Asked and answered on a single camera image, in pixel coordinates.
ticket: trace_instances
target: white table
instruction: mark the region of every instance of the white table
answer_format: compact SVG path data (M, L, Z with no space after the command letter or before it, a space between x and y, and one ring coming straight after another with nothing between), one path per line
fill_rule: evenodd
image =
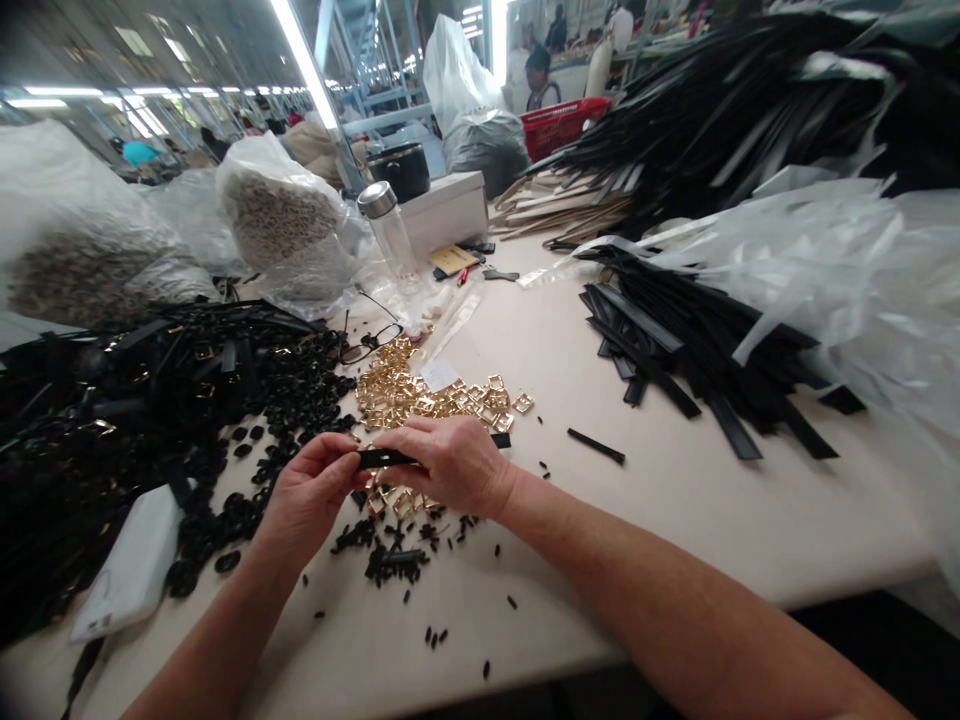
M502 271L520 272L556 259L529 240L499 244L491 258ZM523 291L492 281L484 289L483 303L443 355L468 383L501 374L513 395L522 389L534 397L506 451L521 466L540 473L543 460L557 486L663 535L782 607L933 569L932 545L902 499L907 479L883 456L868 416L843 417L800 401L841 458L811 460L789 434L754 435L764 459L740 462L710 413L688 421L655 387L640 408L621 402L625 384L596 356L600 338L581 319L578 285ZM568 427L626 453L626 465L572 441ZM214 507L236 489L252 491L247 478L264 446L224 474ZM348 501L334 534L358 518ZM408 584L393 580L378 591L363 577L365 552L332 556L329 545L305 570L309 587L298 585L287 603L245 717L393 717L625 657L573 589L493 523L454 553L444 543L408 605ZM106 645L75 718L109 720L127 707L223 584L212 565L188 599L165 600L153 618ZM519 610L507 604L508 593ZM314 620L317 610L326 619ZM3 656L9 687L38 718L57 718L63 709L79 653L66 645L68 624ZM435 652L424 644L428 625L449 630Z

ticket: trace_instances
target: red crate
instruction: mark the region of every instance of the red crate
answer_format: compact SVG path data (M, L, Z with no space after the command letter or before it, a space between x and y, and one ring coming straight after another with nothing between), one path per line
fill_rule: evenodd
M543 160L557 148L572 143L583 135L584 121L603 117L610 102L610 98L584 98L521 115L530 159Z

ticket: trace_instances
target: metal bottle cap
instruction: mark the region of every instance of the metal bottle cap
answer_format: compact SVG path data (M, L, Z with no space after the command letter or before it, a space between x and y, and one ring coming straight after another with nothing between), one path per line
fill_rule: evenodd
M375 220L393 210L397 204L397 196L386 180L369 185L357 198L357 207L367 218Z

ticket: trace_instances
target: hand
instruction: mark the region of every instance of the hand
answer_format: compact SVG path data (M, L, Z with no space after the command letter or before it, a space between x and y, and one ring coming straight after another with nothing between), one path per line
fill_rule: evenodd
M373 444L399 450L421 465L387 468L381 482L406 485L469 515L496 519L517 482L517 467L500 454L476 418L411 416Z
M251 552L288 563L297 572L327 539L347 494L370 478L357 472L360 449L346 435L317 435L280 472Z

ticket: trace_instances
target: tag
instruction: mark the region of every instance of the tag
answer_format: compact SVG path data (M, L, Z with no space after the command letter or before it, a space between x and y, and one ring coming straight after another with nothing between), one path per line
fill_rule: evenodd
M453 385L460 377L460 373L454 370L453 365L445 359L437 358L423 366L420 377L430 388L430 392L440 392Z
M456 245L448 245L430 253L427 259L443 270L447 275L456 275L458 272L471 265L476 265L479 260L470 253L461 250Z

